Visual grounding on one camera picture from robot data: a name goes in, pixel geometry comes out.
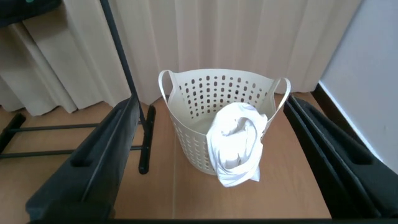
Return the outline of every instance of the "curtain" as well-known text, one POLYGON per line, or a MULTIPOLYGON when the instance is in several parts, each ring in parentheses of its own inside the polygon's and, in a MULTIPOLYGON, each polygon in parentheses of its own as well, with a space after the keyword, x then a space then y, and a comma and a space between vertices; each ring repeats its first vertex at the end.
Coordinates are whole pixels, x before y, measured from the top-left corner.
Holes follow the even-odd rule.
MULTIPOLYGON (((312 91, 360 0, 110 0, 139 98, 160 96, 157 76, 230 68, 287 77, 312 91)), ((168 91, 170 83, 165 83, 168 91)), ((0 105, 40 115, 129 97, 99 1, 0 29, 0 105)))

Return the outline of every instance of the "white cloth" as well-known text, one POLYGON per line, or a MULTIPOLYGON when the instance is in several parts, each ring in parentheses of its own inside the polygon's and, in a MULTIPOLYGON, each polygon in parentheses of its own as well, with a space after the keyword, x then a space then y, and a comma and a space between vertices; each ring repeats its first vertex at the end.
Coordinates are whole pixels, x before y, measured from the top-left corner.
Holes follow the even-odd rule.
POLYGON ((267 121, 247 103, 231 103, 216 114, 206 138, 211 165, 224 187, 260 181, 261 136, 267 121))

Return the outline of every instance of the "dark baseboard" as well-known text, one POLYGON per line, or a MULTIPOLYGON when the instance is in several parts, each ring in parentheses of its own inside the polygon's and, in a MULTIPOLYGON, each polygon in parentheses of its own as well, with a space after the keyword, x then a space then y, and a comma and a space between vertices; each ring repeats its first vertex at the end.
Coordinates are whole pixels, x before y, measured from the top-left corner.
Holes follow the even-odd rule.
POLYGON ((358 143, 363 145, 365 144, 356 134, 354 129, 349 125, 346 118, 341 114, 340 110, 336 107, 334 102, 330 99, 330 97, 325 93, 324 89, 318 84, 313 92, 311 92, 314 99, 317 101, 325 115, 337 126, 339 126, 343 131, 349 134, 353 139, 355 139, 358 143))

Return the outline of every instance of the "brown floor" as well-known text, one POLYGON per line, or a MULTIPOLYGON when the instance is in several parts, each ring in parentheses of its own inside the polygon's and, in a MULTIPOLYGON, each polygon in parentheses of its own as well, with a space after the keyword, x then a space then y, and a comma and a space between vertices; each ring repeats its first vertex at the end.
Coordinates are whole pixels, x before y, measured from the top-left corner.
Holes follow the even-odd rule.
MULTIPOLYGON (((309 93, 296 94, 318 107, 309 93)), ((264 137, 261 181, 224 188, 217 178, 196 170, 185 158, 163 100, 157 116, 150 171, 138 173, 132 151, 116 200, 116 218, 329 218, 330 214, 300 144, 280 112, 264 137)), ((111 107, 100 103, 68 114, 62 108, 30 117, 23 126, 100 122, 111 107)), ((0 129, 13 113, 0 108, 0 129)), ((4 153, 74 149, 92 128, 18 133, 4 153)), ((140 144, 138 129, 133 144, 140 144)), ((26 200, 68 156, 0 160, 0 222, 26 223, 26 200)))

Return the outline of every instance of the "laundry basket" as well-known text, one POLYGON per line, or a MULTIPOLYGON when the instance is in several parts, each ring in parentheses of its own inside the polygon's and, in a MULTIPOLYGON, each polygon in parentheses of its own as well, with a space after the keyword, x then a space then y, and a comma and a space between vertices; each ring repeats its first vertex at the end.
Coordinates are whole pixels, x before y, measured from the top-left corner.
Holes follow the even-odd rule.
POLYGON ((181 73, 164 70, 159 74, 159 88, 170 111, 175 132, 184 154, 200 171, 216 175, 207 150, 206 134, 220 109, 233 102, 253 105, 268 118, 265 134, 274 115, 283 106, 290 93, 286 81, 285 95, 275 108, 274 92, 280 79, 272 80, 252 72, 227 69, 199 69, 181 73), (168 72, 172 92, 168 99, 162 79, 168 72))

